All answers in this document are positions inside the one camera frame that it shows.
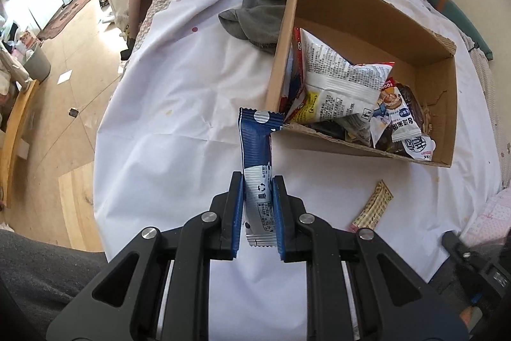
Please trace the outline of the teal orange pillow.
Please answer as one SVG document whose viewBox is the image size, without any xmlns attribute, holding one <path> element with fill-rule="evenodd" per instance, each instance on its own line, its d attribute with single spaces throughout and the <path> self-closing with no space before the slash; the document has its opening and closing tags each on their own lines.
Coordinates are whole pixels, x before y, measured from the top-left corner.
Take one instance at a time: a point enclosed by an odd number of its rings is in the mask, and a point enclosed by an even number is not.
<svg viewBox="0 0 511 341">
<path fill-rule="evenodd" d="M 467 17 L 467 15 L 454 3 L 453 0 L 427 0 L 429 4 L 442 15 L 447 17 L 451 22 L 461 29 L 461 31 L 469 36 L 472 41 L 481 49 L 488 60 L 493 60 L 493 51 L 485 42 L 475 25 Z"/>
</svg>

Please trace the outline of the blue white wafer packet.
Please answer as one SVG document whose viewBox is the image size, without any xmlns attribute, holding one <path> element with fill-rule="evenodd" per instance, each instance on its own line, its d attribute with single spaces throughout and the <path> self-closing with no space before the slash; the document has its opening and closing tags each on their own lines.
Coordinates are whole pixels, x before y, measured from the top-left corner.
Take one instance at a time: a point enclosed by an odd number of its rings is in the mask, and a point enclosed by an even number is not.
<svg viewBox="0 0 511 341">
<path fill-rule="evenodd" d="M 282 126 L 283 116 L 278 112 L 250 108 L 239 111 L 245 231 L 251 247 L 276 245 L 271 136 Z"/>
</svg>

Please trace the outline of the brown cardboard box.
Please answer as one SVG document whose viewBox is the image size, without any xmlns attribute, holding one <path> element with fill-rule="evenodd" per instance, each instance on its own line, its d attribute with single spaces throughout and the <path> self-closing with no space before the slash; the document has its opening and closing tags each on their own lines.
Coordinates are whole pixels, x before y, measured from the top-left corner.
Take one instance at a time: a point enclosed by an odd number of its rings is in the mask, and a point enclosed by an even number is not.
<svg viewBox="0 0 511 341">
<path fill-rule="evenodd" d="M 287 0 L 265 109 L 281 107 L 294 28 L 305 28 L 347 60 L 391 61 L 392 77 L 411 88 L 431 118 L 431 166 L 449 168 L 457 120 L 456 46 L 385 0 Z"/>
</svg>

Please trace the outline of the grey trash bin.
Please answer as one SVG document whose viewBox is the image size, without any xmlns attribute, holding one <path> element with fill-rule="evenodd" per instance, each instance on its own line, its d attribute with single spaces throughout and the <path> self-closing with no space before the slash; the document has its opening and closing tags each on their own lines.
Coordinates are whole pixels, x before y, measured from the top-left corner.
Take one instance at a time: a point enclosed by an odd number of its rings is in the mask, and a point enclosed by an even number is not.
<svg viewBox="0 0 511 341">
<path fill-rule="evenodd" d="M 44 82 L 50 76 L 50 61 L 39 46 L 27 50 L 23 66 L 33 80 Z"/>
</svg>

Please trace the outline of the grey crumpled cloth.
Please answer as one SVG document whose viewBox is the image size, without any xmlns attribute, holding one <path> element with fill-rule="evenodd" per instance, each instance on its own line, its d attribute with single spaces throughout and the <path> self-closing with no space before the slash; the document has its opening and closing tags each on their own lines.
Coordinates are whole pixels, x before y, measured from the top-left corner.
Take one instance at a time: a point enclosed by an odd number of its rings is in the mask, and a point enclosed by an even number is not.
<svg viewBox="0 0 511 341">
<path fill-rule="evenodd" d="M 224 10 L 218 19 L 227 33 L 248 41 L 270 55 L 275 54 L 287 0 L 242 0 L 237 8 Z"/>
</svg>

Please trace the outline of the wooden chair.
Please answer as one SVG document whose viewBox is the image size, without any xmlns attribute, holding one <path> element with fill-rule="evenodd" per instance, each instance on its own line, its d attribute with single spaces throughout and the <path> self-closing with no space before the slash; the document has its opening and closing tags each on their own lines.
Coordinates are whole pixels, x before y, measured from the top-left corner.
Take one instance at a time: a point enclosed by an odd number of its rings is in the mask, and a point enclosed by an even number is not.
<svg viewBox="0 0 511 341">
<path fill-rule="evenodd" d="M 30 81 L 25 91 L 18 94 L 7 120 L 4 143 L 1 148 L 1 205 L 11 205 L 14 170 L 17 161 L 17 150 L 21 143 L 23 129 L 34 95 L 40 86 L 39 81 Z"/>
</svg>

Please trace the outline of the white printed bed sheet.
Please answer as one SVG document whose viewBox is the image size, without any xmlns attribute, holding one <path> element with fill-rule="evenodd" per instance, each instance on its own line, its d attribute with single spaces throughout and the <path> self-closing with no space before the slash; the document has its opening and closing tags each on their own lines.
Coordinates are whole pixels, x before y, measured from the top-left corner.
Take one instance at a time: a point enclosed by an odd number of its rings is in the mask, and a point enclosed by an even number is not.
<svg viewBox="0 0 511 341">
<path fill-rule="evenodd" d="M 98 130 L 95 219 L 107 258 L 140 230 L 182 226 L 208 209 L 241 167 L 238 111 L 262 108 L 272 57 L 230 36 L 220 12 L 242 0 L 172 0 L 146 20 Z M 465 232 L 501 189 L 477 71 L 459 29 L 424 0 L 384 0 L 456 45 L 458 92 L 449 168 L 310 151 L 276 133 L 273 167 L 307 209 L 344 228 L 377 180 L 393 198 L 378 234 L 424 279 L 445 260 L 447 230 Z"/>
</svg>

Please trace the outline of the beige striped stick packet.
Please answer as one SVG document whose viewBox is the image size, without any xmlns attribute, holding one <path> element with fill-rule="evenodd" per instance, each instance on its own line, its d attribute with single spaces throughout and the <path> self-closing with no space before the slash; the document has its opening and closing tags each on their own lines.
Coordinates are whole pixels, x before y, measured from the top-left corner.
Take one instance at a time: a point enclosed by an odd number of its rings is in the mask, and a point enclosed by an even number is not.
<svg viewBox="0 0 511 341">
<path fill-rule="evenodd" d="M 351 222 L 349 229 L 352 232 L 357 232 L 359 229 L 375 230 L 392 199 L 392 192 L 385 181 L 379 180 L 364 208 Z"/>
</svg>

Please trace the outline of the large white chips bag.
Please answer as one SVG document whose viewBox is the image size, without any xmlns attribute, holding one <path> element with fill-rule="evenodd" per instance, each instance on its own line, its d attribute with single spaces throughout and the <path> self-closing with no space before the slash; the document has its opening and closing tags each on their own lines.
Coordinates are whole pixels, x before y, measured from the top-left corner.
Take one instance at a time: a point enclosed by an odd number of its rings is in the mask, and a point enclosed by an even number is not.
<svg viewBox="0 0 511 341">
<path fill-rule="evenodd" d="M 334 122 L 353 140 L 371 145 L 370 121 L 394 63 L 352 64 L 303 28 L 294 30 L 294 39 L 301 84 L 287 121 Z"/>
</svg>

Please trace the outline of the white Tiantan snack packet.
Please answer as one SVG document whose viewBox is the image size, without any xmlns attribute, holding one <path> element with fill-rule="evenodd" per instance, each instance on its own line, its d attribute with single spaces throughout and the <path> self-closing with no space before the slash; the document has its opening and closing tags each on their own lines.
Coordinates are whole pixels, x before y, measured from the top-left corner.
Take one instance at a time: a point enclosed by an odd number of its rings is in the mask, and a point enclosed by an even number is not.
<svg viewBox="0 0 511 341">
<path fill-rule="evenodd" d="M 400 144 L 408 157 L 418 161 L 432 161 L 436 149 L 435 141 L 422 133 L 410 113 L 406 116 L 398 113 L 392 119 L 392 142 Z"/>
</svg>

